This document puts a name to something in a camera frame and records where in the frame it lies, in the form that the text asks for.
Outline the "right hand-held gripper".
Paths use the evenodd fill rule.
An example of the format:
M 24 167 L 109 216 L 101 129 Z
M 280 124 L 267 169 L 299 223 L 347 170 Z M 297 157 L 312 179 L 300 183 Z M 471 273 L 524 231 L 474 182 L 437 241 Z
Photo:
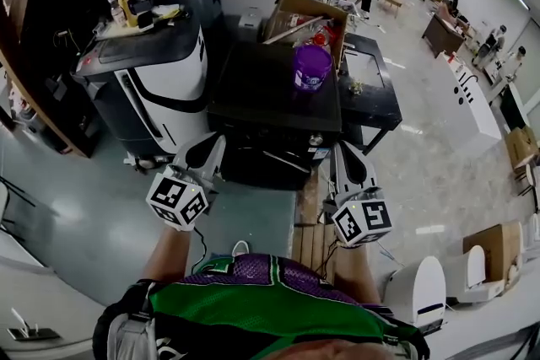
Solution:
M 358 248 L 390 233 L 393 225 L 386 199 L 364 153 L 341 141 L 332 150 L 332 169 L 337 194 L 324 201 L 323 217 L 324 224 L 333 225 L 337 244 Z

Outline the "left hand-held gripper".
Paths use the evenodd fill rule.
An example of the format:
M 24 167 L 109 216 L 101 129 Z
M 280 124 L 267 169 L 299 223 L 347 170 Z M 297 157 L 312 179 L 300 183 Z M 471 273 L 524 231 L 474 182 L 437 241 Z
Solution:
M 197 219 L 208 213 L 218 195 L 213 185 L 220 174 L 226 138 L 204 134 L 184 143 L 162 173 L 155 175 L 145 201 L 152 212 L 177 231 L 193 231 Z M 195 172 L 206 173 L 205 179 Z

